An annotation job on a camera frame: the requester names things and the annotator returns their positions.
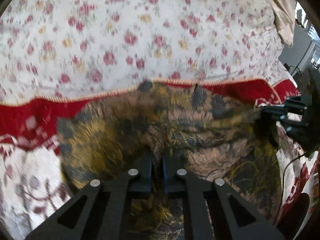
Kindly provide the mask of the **yellow black patterned garment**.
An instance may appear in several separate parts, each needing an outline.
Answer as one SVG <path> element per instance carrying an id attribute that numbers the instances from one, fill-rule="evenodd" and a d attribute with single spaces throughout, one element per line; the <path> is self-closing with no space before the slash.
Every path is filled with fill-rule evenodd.
<path id="1" fill-rule="evenodd" d="M 151 194 L 132 200 L 121 239 L 185 239 L 183 202 L 164 190 L 165 155 L 178 157 L 200 179 L 223 179 L 271 223 L 280 204 L 280 139 L 277 126 L 275 143 L 256 135 L 259 108 L 198 85 L 146 81 L 58 119 L 62 172 L 80 191 L 93 179 L 110 181 L 141 157 L 152 157 Z"/>

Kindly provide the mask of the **floral white quilt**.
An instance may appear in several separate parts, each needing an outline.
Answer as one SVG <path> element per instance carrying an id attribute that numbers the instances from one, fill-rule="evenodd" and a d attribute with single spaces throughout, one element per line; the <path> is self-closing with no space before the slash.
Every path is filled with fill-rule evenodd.
<path id="1" fill-rule="evenodd" d="M 268 0 L 9 0 L 1 103 L 78 98 L 146 79 L 287 78 Z"/>

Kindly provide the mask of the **beige cloth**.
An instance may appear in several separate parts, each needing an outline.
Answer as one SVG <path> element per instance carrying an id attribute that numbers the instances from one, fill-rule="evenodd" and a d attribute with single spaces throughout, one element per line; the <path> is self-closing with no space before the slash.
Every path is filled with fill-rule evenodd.
<path id="1" fill-rule="evenodd" d="M 274 15 L 275 25 L 283 44 L 293 46 L 295 33 L 295 5 L 296 0 L 268 0 Z"/>

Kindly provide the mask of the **red white floral blanket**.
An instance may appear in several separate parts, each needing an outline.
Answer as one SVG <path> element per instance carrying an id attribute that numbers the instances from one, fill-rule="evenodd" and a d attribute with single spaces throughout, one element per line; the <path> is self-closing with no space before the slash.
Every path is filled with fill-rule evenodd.
<path id="1" fill-rule="evenodd" d="M 198 85 L 256 108 L 278 105 L 287 96 L 298 94 L 289 80 L 274 86 L 263 79 L 200 84 L 182 80 L 150 82 L 182 88 Z M 77 191 L 68 185 L 62 172 L 58 119 L 72 118 L 91 101 L 131 92 L 139 86 L 79 99 L 36 98 L 23 105 L 1 106 L 1 223 L 10 238 L 25 239 Z M 316 157 L 305 157 L 300 144 L 285 134 L 279 122 L 276 126 L 280 139 L 280 204 L 273 220 L 278 221 L 300 193 L 311 193 Z"/>

